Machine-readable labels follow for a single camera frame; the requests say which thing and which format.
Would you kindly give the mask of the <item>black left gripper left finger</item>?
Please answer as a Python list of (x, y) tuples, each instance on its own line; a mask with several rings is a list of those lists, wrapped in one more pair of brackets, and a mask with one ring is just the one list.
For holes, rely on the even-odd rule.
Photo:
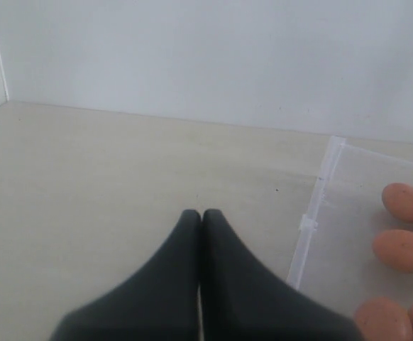
[(201, 228), (197, 211), (183, 211), (137, 272), (68, 313), (51, 340), (198, 340)]

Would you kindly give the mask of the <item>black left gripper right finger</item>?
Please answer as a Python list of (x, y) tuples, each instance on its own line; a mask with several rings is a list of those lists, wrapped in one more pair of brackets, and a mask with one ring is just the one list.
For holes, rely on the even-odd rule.
[(220, 210), (202, 219), (205, 340), (362, 340), (355, 323), (302, 295), (262, 264)]

